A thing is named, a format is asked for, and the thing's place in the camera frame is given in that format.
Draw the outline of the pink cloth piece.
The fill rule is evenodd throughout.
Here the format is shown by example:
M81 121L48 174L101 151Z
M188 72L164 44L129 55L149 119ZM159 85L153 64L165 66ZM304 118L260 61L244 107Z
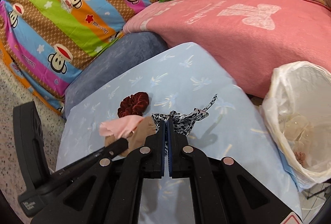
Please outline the pink cloth piece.
M100 123L99 134L101 136L114 136L116 139L128 138L143 119L139 115L128 115L119 119L104 121Z

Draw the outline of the colourful monkey striped bedsheet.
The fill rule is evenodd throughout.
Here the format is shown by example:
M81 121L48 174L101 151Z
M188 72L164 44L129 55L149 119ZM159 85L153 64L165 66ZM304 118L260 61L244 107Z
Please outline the colourful monkey striped bedsheet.
M1 58L55 113L65 91L155 0L1 0Z

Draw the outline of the dark blue plush cushion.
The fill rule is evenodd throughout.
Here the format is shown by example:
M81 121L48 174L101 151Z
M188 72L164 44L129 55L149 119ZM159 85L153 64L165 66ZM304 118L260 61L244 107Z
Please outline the dark blue plush cushion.
M138 32L124 35L102 52L68 86L65 91L63 117L67 118L74 106L101 86L165 50L168 50L167 43L156 33Z

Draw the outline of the dark red velvet scrunchie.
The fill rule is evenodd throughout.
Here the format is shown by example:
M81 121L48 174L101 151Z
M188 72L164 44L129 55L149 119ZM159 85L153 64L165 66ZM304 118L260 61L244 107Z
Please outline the dark red velvet scrunchie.
M148 106L148 94L146 92L137 92L121 101L120 107L117 110L117 115L119 118L129 115L142 116Z

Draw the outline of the light blue patterned pillow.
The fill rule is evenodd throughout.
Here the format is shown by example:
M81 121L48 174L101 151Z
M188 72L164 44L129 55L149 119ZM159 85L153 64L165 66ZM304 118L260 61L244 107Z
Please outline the light blue patterned pillow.
M234 158L294 212L301 214L297 187L257 108L233 78L201 46L184 43L112 79L74 106L62 134L57 168L102 148L100 123L117 118L121 101L146 92L146 116L171 111L188 114L210 105L195 124L189 143L207 156Z

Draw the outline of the white trash bag bin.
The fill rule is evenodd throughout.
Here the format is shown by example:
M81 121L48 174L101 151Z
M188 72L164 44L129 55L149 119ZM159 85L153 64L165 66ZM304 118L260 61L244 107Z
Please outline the white trash bag bin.
M260 111L299 188L330 179L330 72L308 61L275 68Z

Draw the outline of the pink towel blanket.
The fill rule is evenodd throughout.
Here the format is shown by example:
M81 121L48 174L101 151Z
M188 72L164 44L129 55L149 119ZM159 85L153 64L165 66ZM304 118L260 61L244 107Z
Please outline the pink towel blanket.
M248 94L264 97L272 71L295 61L330 69L330 8L311 0L173 0L132 17L126 34L154 32L169 47L195 42Z

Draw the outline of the tan cloth piece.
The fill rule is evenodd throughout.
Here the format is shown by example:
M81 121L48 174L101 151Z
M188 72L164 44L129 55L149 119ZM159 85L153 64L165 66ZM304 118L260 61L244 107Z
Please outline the tan cloth piece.
M121 153L122 157L126 157L134 149L142 147L145 144L146 138L150 135L154 135L157 132L156 126L151 116L143 118L143 121L141 121L137 128L130 133L129 137L125 138L128 141L128 149ZM116 139L114 136L105 136L105 146L114 143L116 140L119 139Z

